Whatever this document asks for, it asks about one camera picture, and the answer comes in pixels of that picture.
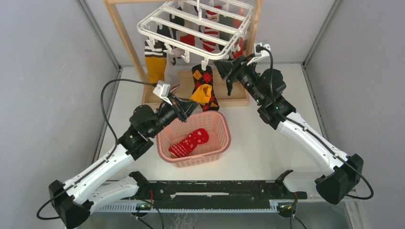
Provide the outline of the red sock white pattern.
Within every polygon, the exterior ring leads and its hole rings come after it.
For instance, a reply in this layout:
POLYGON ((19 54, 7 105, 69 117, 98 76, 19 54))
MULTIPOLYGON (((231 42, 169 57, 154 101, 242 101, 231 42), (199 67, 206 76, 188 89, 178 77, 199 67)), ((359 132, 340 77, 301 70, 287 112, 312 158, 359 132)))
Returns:
MULTIPOLYGON (((241 24, 242 24, 242 21, 237 20, 237 19, 233 19, 233 27, 234 28, 239 28, 241 24)), ((234 47, 231 50, 230 57, 232 59, 236 59, 240 55, 243 55, 244 50, 245 50, 245 40, 244 40, 244 37, 241 36, 241 37, 239 37, 237 42, 234 44, 234 47)))

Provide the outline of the mustard yellow sock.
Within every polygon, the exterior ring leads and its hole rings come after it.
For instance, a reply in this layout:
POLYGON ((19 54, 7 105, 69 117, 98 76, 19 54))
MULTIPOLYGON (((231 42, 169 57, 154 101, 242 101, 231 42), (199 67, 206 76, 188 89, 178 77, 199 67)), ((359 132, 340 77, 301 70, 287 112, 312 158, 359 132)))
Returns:
POLYGON ((190 96, 190 100, 199 104, 208 104, 211 102, 213 87, 209 84, 200 85, 190 96))

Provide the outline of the red snowflake sock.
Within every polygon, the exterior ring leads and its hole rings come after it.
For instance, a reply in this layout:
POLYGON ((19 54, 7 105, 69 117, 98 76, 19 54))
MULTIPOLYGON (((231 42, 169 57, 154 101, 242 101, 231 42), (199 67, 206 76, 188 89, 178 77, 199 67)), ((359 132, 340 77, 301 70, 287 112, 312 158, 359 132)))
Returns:
POLYGON ((169 147, 168 151, 175 158, 189 156, 190 153, 198 146, 209 141, 209 134, 204 128, 199 128, 189 133, 180 142, 169 147))

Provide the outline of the pink plastic basket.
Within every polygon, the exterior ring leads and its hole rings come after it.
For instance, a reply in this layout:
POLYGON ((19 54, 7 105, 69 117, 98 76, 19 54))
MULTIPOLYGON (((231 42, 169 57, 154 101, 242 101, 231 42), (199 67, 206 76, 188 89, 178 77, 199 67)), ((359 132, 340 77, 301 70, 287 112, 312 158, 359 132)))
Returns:
POLYGON ((231 144, 231 135, 225 116, 217 111, 191 115, 186 122, 173 121, 156 137, 159 156, 176 167, 189 167, 218 160, 231 144), (171 146, 185 140, 193 133, 208 136, 205 143, 199 143, 188 155, 175 154, 171 146))

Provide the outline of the wooden hanger stand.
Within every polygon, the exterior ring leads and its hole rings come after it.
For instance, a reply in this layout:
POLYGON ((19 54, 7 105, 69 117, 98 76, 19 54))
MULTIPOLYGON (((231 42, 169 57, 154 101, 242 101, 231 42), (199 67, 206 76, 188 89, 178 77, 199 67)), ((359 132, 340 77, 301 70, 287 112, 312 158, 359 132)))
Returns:
POLYGON ((213 83, 220 107, 246 106, 247 91, 234 86, 228 95, 214 61, 239 57, 253 48, 262 1, 172 0, 141 15, 136 29, 143 40, 134 45, 118 10, 119 0, 106 9, 141 80, 165 80, 178 96, 188 97, 200 84, 213 83))

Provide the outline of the dark blue sock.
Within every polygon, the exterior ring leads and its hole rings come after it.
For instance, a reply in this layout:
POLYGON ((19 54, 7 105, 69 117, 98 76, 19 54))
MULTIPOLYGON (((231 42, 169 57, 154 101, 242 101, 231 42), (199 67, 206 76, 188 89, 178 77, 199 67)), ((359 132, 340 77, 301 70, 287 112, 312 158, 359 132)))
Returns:
POLYGON ((233 90, 233 82, 229 79, 226 80, 226 87, 227 87, 227 95, 231 96, 233 90))

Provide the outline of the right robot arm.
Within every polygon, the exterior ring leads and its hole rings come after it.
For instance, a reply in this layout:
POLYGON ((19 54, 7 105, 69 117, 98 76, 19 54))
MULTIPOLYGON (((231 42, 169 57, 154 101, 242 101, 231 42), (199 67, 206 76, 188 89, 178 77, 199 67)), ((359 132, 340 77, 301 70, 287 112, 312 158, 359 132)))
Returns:
POLYGON ((228 91, 239 82, 256 101, 262 121, 294 141, 319 168, 318 173, 286 171, 282 182, 276 185, 278 196, 289 198, 295 192, 317 192, 336 205, 363 181, 370 191, 366 199, 373 198, 374 189, 362 174, 363 159, 358 154, 348 155, 315 131, 283 97, 287 85, 281 71, 270 66, 258 73, 257 60, 254 54, 242 55, 233 60, 217 60, 214 65, 228 91))

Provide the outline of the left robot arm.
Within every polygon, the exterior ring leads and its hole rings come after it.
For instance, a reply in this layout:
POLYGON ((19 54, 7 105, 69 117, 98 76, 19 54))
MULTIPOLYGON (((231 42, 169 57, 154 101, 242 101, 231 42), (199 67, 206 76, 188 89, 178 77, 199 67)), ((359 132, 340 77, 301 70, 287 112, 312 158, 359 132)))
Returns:
POLYGON ((132 172, 120 181, 103 185, 113 174, 139 159, 152 146, 156 137, 173 121, 186 122, 197 102, 178 98, 170 92, 164 81, 150 83, 153 93, 160 98, 157 110, 139 105, 129 118, 130 126, 121 136, 112 131, 114 146, 96 162, 71 179, 55 180, 49 186, 50 199, 37 211, 40 220, 60 219, 65 228, 75 229, 83 224, 95 210, 116 200, 133 197, 143 199, 149 194, 146 178, 140 172, 132 172), (40 212, 51 204, 56 217, 42 217, 40 212))

